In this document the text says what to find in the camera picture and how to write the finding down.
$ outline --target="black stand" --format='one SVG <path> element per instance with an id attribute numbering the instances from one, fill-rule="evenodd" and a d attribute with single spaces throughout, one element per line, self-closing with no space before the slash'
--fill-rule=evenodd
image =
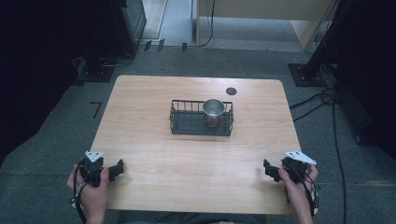
<path id="1" fill-rule="evenodd" d="M 319 68 L 324 59 L 332 55 L 332 45 L 341 41 L 344 36 L 343 32 L 336 32 L 337 27 L 344 17 L 345 11 L 355 1 L 346 1 L 347 6 L 344 7 L 344 1 L 340 2 L 335 16 L 329 30 L 326 32 L 323 40 L 320 42 L 318 48 L 315 50 L 311 59 L 307 64 L 290 63 L 289 70 L 297 87 L 326 87 L 327 82 L 324 76 L 319 72 Z"/>
<path id="2" fill-rule="evenodd" d="M 306 73 L 306 64 L 302 63 L 289 63 L 289 70 L 293 77 L 294 84 L 297 87 L 326 87 L 327 82 L 321 73 L 317 73 L 315 76 L 309 76 Z"/>
<path id="3" fill-rule="evenodd" d="M 109 64 L 117 63 L 117 60 L 106 60 Z M 114 66 L 102 66 L 99 60 L 90 57 L 79 58 L 75 67 L 78 70 L 77 83 L 81 82 L 108 82 L 113 75 Z"/>

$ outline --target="cup rim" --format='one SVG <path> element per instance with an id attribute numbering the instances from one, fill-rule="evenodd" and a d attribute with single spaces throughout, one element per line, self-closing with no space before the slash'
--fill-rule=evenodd
<path id="1" fill-rule="evenodd" d="M 221 112 L 219 112 L 219 113 L 216 114 L 216 115 L 213 115 L 213 114 L 212 114 L 212 115 L 209 115 L 209 114 L 205 111 L 205 104 L 206 104 L 206 102 L 208 102 L 208 101 L 218 101 L 218 102 L 220 102 L 221 105 L 222 105 Z M 204 104 L 202 105 L 202 109 L 203 109 L 204 113 L 205 113 L 206 115 L 208 115 L 208 116 L 220 116 L 220 115 L 222 115 L 222 114 L 224 113 L 225 105 L 224 105 L 224 103 L 223 103 L 221 100 L 212 98 L 212 99 L 208 99 L 208 100 L 204 101 Z"/>

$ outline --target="black wire basket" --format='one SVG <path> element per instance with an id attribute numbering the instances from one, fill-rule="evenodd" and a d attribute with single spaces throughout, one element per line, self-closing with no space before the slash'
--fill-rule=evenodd
<path id="1" fill-rule="evenodd" d="M 209 127 L 204 117 L 205 101 L 173 100 L 171 104 L 172 134 L 230 136 L 233 130 L 233 103 L 224 103 L 224 114 L 216 127 Z"/>

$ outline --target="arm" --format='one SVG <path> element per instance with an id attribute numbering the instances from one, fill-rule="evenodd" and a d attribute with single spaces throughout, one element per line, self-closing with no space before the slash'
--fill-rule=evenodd
<path id="1" fill-rule="evenodd" d="M 311 170 L 309 177 L 315 181 L 318 177 L 318 170 L 314 165 L 310 165 L 309 168 Z M 306 198 L 304 186 L 301 183 L 294 184 L 294 182 L 291 181 L 288 172 L 283 168 L 279 169 L 279 175 L 283 182 L 285 182 L 286 191 L 290 200 L 290 210 L 296 223 L 314 223 L 311 217 L 309 202 Z"/>
<path id="2" fill-rule="evenodd" d="M 67 187 L 73 190 L 74 185 L 74 172 L 76 165 L 72 173 L 67 180 Z M 81 205 L 84 208 L 87 215 L 87 223 L 105 223 L 106 210 L 108 204 L 107 187 L 108 187 L 108 168 L 105 167 L 101 174 L 101 183 L 97 188 L 91 185 L 87 185 L 81 192 L 80 200 Z M 82 176 L 78 171 L 77 184 L 82 182 Z"/>

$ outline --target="black controller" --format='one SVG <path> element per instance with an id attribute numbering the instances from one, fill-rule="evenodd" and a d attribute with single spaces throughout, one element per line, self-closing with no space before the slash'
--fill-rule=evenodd
<path id="1" fill-rule="evenodd" d="M 285 157 L 282 160 L 283 168 L 288 172 L 290 179 L 294 183 L 304 181 L 307 165 L 302 161 L 296 161 L 290 157 Z M 265 174 L 271 176 L 275 182 L 281 180 L 279 176 L 279 168 L 272 166 L 268 160 L 264 160 Z"/>
<path id="2" fill-rule="evenodd" d="M 78 168 L 86 183 L 91 184 L 94 187 L 98 187 L 100 185 L 100 173 L 103 170 L 103 157 L 94 162 L 87 158 L 83 158 L 79 163 Z M 108 167 L 108 171 L 108 180 L 112 182 L 116 179 L 116 176 L 123 173 L 122 160 L 120 160 L 117 165 Z"/>

